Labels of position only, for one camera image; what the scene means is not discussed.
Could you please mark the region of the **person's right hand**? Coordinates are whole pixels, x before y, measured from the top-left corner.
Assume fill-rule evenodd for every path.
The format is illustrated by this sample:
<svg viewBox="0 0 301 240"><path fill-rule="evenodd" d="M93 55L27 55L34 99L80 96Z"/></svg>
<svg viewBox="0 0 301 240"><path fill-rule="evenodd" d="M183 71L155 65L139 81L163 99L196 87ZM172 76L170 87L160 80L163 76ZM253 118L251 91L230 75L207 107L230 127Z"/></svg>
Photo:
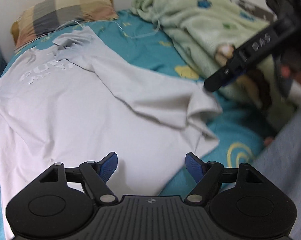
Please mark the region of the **person's right hand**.
<svg viewBox="0 0 301 240"><path fill-rule="evenodd" d="M291 68L287 65L281 65L280 69L283 78L292 78L301 85L301 71L292 71Z"/></svg>

